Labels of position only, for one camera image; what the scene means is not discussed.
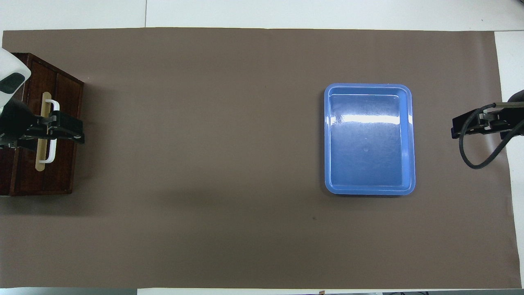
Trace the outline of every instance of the wooden drawer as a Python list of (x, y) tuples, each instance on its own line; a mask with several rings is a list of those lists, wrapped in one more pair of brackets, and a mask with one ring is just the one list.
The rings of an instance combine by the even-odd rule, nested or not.
[[(49, 92), (60, 103), (60, 110), (75, 118), (80, 117), (84, 83), (57, 67), (29, 53), (15, 53), (31, 70), (31, 77), (18, 89), (14, 98), (26, 103), (40, 115), (42, 93)], [(54, 162), (38, 172), (35, 169), (36, 152), (25, 149), (0, 150), (0, 195), (54, 195), (70, 194), (73, 189), (76, 144), (57, 141)]]

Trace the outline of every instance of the brown mat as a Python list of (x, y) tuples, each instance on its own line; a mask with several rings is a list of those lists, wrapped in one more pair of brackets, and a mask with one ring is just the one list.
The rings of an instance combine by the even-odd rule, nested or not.
[[(86, 83), (86, 144), (72, 195), (0, 198), (1, 287), (520, 288), (507, 158), (472, 170), (449, 130), (500, 100), (492, 32), (44, 30), (3, 44)], [(325, 189), (334, 82), (411, 89), (411, 195)], [(480, 160), (495, 141), (478, 143)]]

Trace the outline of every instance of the table surface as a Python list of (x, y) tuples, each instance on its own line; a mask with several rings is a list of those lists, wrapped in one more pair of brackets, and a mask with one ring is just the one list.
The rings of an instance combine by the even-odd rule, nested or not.
[[(19, 29), (85, 29), (125, 27), (251, 27), (398, 30), (495, 31), (502, 99), (522, 90), (524, 4), (518, 0), (398, 1), (256, 1), (205, 0), (36, 0), (1, 1), (0, 34)], [(507, 146), (519, 255), (524, 254), (524, 159)], [(521, 260), (524, 282), (524, 263)], [(170, 289), (172, 294), (231, 293), (221, 289)], [(330, 293), (363, 290), (328, 290)], [(139, 293), (156, 294), (155, 289)], [(318, 290), (249, 290), (252, 294), (312, 293)]]

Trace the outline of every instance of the drawer handle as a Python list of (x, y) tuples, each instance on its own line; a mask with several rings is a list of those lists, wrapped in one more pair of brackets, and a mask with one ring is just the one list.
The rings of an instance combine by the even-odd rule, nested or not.
[[(46, 102), (49, 102), (53, 105), (53, 111), (60, 111), (60, 104), (56, 100), (46, 99)], [(52, 139), (49, 143), (49, 156), (45, 160), (40, 160), (42, 164), (52, 163), (54, 161), (54, 156), (57, 152), (57, 140)]]
[[(59, 111), (60, 110), (60, 104), (56, 100), (51, 99), (51, 94), (49, 92), (44, 92), (42, 94), (42, 107), (40, 110), (40, 115), (42, 117), (47, 117), (49, 113), (51, 112), (51, 105), (53, 105), (53, 110)], [(38, 139), (37, 144), (37, 151), (36, 151), (36, 162), (35, 162), (35, 169), (37, 171), (43, 171), (46, 167), (46, 164), (52, 163), (54, 161), (54, 158), (56, 156), (57, 152), (57, 140), (53, 139), (49, 143), (49, 156), (45, 160), (41, 160), (46, 156), (46, 149), (47, 149), (47, 140), (46, 139)]]

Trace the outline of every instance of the blue tray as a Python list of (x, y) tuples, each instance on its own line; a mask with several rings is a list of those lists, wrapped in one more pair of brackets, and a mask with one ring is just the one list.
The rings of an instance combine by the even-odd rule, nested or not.
[(324, 93), (325, 184), (345, 195), (415, 188), (411, 91), (395, 84), (331, 84)]

